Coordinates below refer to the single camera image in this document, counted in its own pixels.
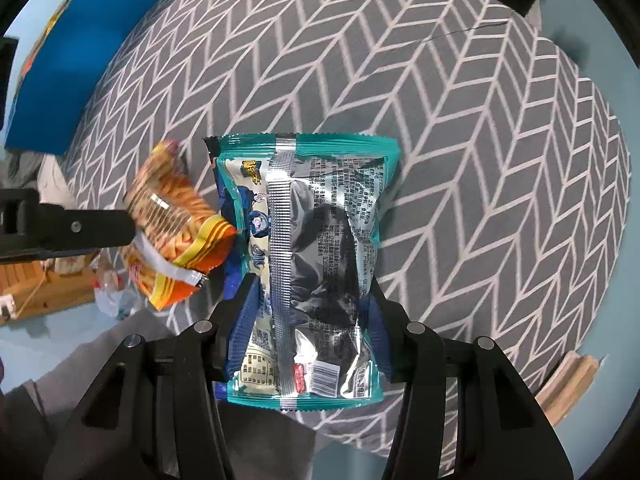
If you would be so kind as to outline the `small orange striped snack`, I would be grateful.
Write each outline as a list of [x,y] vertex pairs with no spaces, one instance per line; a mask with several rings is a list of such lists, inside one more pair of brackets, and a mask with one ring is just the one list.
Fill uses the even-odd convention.
[[120,254],[157,311],[191,297],[231,252],[236,229],[195,191],[176,141],[152,149],[124,204],[136,234]]

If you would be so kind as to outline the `teal silver snack bag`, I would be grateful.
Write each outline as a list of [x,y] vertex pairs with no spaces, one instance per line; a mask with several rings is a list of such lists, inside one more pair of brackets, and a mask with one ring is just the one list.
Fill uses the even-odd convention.
[[257,287],[232,330],[221,401],[280,411],[380,402],[390,371],[370,313],[378,203],[400,149],[362,133],[241,133],[205,141],[238,235],[224,296]]

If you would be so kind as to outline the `blue cardboard box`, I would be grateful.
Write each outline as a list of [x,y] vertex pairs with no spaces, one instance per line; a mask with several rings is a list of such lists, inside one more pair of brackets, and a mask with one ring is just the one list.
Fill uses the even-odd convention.
[[4,147],[62,155],[107,65],[158,0],[66,0],[18,78]]

